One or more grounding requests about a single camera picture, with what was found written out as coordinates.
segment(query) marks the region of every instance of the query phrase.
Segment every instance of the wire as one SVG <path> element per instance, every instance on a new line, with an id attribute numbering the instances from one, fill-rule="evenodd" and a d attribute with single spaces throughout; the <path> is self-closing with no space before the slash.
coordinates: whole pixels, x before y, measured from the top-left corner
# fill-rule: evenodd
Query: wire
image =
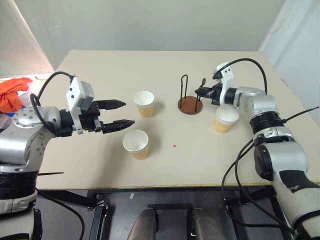
<path id="1" fill-rule="evenodd" d="M 230 165 L 230 167 L 228 168 L 228 170 L 225 172 L 223 178 L 222 178 L 222 183 L 221 183 L 221 193 L 220 193 L 220 198 L 221 198 L 221 202 L 222 202 L 222 206 L 224 208 L 224 211 L 226 212 L 226 214 L 236 223 L 245 226 L 245 227 L 251 227 L 251 228 L 278 228 L 278 229 L 287 229 L 288 226 L 284 227 L 282 225 L 279 224 L 263 224 L 263 223 L 244 223 L 243 221 L 240 221 L 238 219 L 236 219 L 228 210 L 227 206 L 225 205 L 225 198 L 224 198 L 224 188 L 225 188 L 225 181 L 226 181 L 226 177 L 228 175 L 228 173 L 230 172 L 230 170 L 236 165 L 236 162 L 239 161 L 240 159 L 242 159 L 252 148 L 253 148 L 253 144 L 252 144 L 253 140 L 251 139 L 239 152 L 236 160 Z"/>
<path id="2" fill-rule="evenodd" d="M 56 204 L 59 204 L 60 206 L 68 209 L 69 211 L 73 212 L 79 218 L 79 220 L 81 222 L 81 235 L 80 235 L 79 240 L 82 240 L 82 238 L 84 237 L 84 233 L 85 233 L 85 222 L 84 222 L 84 219 L 82 218 L 82 216 L 76 210 L 74 210 L 73 208 L 69 207 L 68 205 L 66 205 L 66 204 L 54 199 L 53 197 L 45 194 L 44 192 L 38 190 L 37 188 L 36 188 L 36 190 L 38 191 L 38 194 L 40 196 L 42 196 L 42 197 L 44 197 L 44 198 L 46 198 L 46 199 L 48 199 L 48 200 L 50 200 L 50 201 L 52 201 L 52 202 L 54 202 Z"/>
<path id="3" fill-rule="evenodd" d="M 38 109 L 38 107 L 37 107 L 37 106 L 41 106 L 40 101 L 39 101 L 38 97 L 37 97 L 35 94 L 33 94 L 33 93 L 30 94 L 30 102 L 31 102 L 31 105 L 32 105 L 33 110 L 34 110 L 34 112 L 35 112 L 35 115 L 38 117 L 38 119 L 40 120 L 40 122 L 41 122 L 51 133 L 53 133 L 54 135 L 56 135 L 56 131 L 55 131 L 55 128 L 53 127 L 52 123 L 51 123 L 51 122 L 46 122 L 46 121 L 44 120 L 44 118 L 41 116 L 41 114 L 40 114 L 40 112 L 39 112 L 39 109 Z"/>
<path id="4" fill-rule="evenodd" d="M 51 79 L 53 79 L 55 76 L 57 75 L 66 75 L 67 77 L 70 78 L 70 81 L 72 81 L 74 79 L 74 76 L 72 76 L 71 74 L 64 72 L 64 71 L 56 71 L 54 73 L 51 74 L 51 76 L 44 82 L 44 84 L 42 85 L 39 93 L 38 93 L 38 99 L 41 98 L 42 93 L 44 92 L 46 86 L 48 85 L 48 83 L 51 81 Z"/>
<path id="5" fill-rule="evenodd" d="M 224 65 L 222 68 L 220 68 L 218 71 L 215 72 L 215 74 L 213 75 L 213 79 L 215 78 L 215 76 L 218 73 L 221 73 L 221 71 L 223 71 L 227 67 L 231 66 L 232 64 L 242 62 L 242 61 L 248 61 L 248 62 L 254 63 L 260 69 L 260 71 L 262 73 L 262 77 L 263 77 L 263 82 L 264 82 L 264 91 L 265 91 L 265 94 L 268 94 L 268 84 L 267 84 L 266 73 L 265 73 L 264 69 L 262 68 L 262 66 L 256 60 L 254 60 L 252 58 L 239 58 L 239 59 L 236 59 L 234 61 L 227 63 L 226 65 Z"/>
<path id="6" fill-rule="evenodd" d="M 295 117 L 298 117 L 298 116 L 300 116 L 301 114 L 305 114 L 305 113 L 307 113 L 307 112 L 316 110 L 316 109 L 318 109 L 318 108 L 319 108 L 319 106 L 316 106 L 316 107 L 313 107 L 313 108 L 309 108 L 309 109 L 304 110 L 304 111 L 301 111 L 301 112 L 299 112 L 299 113 L 297 113 L 297 114 L 295 114 L 295 115 L 292 115 L 291 117 L 288 117 L 287 119 L 282 119 L 281 121 L 285 124 L 285 123 L 288 122 L 289 120 L 294 119 Z"/>
<path id="7" fill-rule="evenodd" d="M 249 193 L 244 189 L 244 187 L 241 185 L 241 182 L 239 180 L 239 175 L 238 175 L 238 163 L 239 163 L 239 158 L 237 158 L 235 160 L 235 165 L 234 165 L 234 173 L 235 173 L 235 179 L 236 182 L 238 183 L 240 190 L 242 191 L 242 193 L 245 195 L 245 197 L 247 199 L 249 199 L 249 201 L 255 205 L 259 210 L 261 210 L 263 213 L 265 213 L 266 215 L 268 215 L 270 218 L 272 218 L 273 220 L 275 220 L 276 222 L 279 223 L 279 225 L 283 226 L 283 229 L 286 229 L 287 231 L 289 231 L 291 234 L 294 234 L 294 231 L 281 219 L 279 219 L 278 217 L 276 217 L 275 215 L 273 215 L 271 212 L 265 210 L 261 205 L 259 205 L 250 195 Z"/>

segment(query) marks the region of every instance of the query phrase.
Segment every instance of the dark floor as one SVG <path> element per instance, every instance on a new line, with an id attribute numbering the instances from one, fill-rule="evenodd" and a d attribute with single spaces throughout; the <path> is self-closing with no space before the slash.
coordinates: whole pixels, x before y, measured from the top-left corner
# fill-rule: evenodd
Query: dark floor
<path id="1" fill-rule="evenodd" d="M 86 190 L 73 191 L 86 196 Z M 226 240 L 235 240 L 235 232 L 232 221 L 225 214 L 220 202 L 219 191 L 169 191 L 169 192 L 118 192 L 100 195 L 99 198 L 109 202 L 109 229 L 106 223 L 102 240 L 126 240 L 130 229 L 148 204 L 192 204 L 193 208 L 202 208 L 215 218 Z M 268 200 L 259 203 L 269 211 L 272 211 Z M 36 208 L 41 210 L 43 240 L 77 240 L 81 232 L 81 224 L 78 218 L 61 206 L 43 198 L 38 198 Z M 93 211 L 84 207 L 71 206 L 79 211 L 85 222 L 84 240 L 89 239 Z M 248 223 L 274 223 L 252 204 L 240 207 L 242 218 Z M 158 210 L 159 231 L 157 240 L 185 240 L 187 210 Z M 281 232 L 272 228 L 246 228 L 248 239 L 280 240 Z"/>

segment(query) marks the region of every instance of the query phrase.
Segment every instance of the paper cup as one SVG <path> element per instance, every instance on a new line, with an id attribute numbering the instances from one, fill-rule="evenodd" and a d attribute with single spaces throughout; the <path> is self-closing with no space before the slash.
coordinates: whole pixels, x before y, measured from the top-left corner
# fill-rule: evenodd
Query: paper cup
<path id="1" fill-rule="evenodd" d="M 238 111 L 232 106 L 220 106 L 216 110 L 213 129 L 218 133 L 228 131 L 239 119 Z"/>
<path id="2" fill-rule="evenodd" d="M 151 118 L 155 111 L 155 96 L 149 91 L 137 92 L 133 100 L 144 118 Z"/>
<path id="3" fill-rule="evenodd" d="M 123 139 L 122 145 L 135 159 L 145 159 L 148 155 L 149 137 L 142 130 L 132 130 L 127 132 Z"/>

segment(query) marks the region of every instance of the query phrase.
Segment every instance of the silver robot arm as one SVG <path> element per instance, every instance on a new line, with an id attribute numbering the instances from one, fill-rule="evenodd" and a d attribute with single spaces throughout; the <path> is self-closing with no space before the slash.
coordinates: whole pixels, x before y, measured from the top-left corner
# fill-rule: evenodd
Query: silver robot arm
<path id="1" fill-rule="evenodd" d="M 30 239 L 41 239 L 32 238 L 34 219 L 39 213 L 32 207 L 37 198 L 37 176 L 50 139 L 71 136 L 73 131 L 106 134 L 134 123 L 131 120 L 108 124 L 100 121 L 100 110 L 117 109 L 126 104 L 119 100 L 93 101 L 91 85 L 76 77 L 73 77 L 66 97 L 68 109 L 33 104 L 19 110 L 12 117 L 10 126 L 0 134 L 0 238 L 29 233 Z M 24 224 L 15 224 L 21 219 Z"/>
<path id="2" fill-rule="evenodd" d="M 246 114 L 253 131 L 257 174 L 272 183 L 297 235 L 305 239 L 319 238 L 320 186 L 306 177 L 308 158 L 303 148 L 284 126 L 274 98 L 257 88 L 232 88 L 232 70 L 230 67 L 225 70 L 220 72 L 218 84 L 201 87 L 195 92 L 210 98 L 214 105 L 232 105 Z"/>

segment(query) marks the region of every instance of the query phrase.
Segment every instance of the white table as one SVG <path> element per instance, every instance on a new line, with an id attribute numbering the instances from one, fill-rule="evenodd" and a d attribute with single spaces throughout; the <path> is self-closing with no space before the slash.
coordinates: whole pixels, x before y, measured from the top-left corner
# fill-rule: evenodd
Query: white table
<path id="1" fill-rule="evenodd" d="M 180 78 L 188 74 L 187 95 L 206 78 L 206 86 L 216 83 L 212 75 L 216 66 L 238 58 L 253 58 L 265 70 L 268 93 L 273 95 L 280 115 L 287 118 L 304 110 L 291 89 L 286 86 L 268 60 L 256 51 L 85 51 L 72 50 L 57 71 L 66 71 L 92 85 L 95 100 L 118 99 L 126 106 L 101 111 L 104 123 L 114 120 L 135 120 L 131 127 L 108 134 L 73 133 L 72 137 L 55 138 L 47 145 L 40 169 L 64 172 L 40 176 L 39 189 L 105 189 L 138 187 L 220 186 L 222 177 L 238 152 L 253 133 L 249 121 L 240 115 L 237 124 L 227 133 L 213 130 L 217 106 L 203 99 L 199 114 L 179 111 Z M 259 69 L 250 62 L 232 66 L 234 87 L 263 89 Z M 54 78 L 44 91 L 43 106 L 67 108 L 66 91 L 69 79 Z M 140 117 L 133 95 L 147 90 L 155 95 L 155 116 Z M 309 158 L 307 176 L 320 180 L 320 129 L 304 114 L 286 124 Z M 133 159 L 122 147 L 127 131 L 142 129 L 149 135 L 149 156 Z M 253 150 L 239 164 L 239 177 L 245 185 L 266 185 L 256 171 Z M 236 185 L 234 171 L 227 178 Z"/>

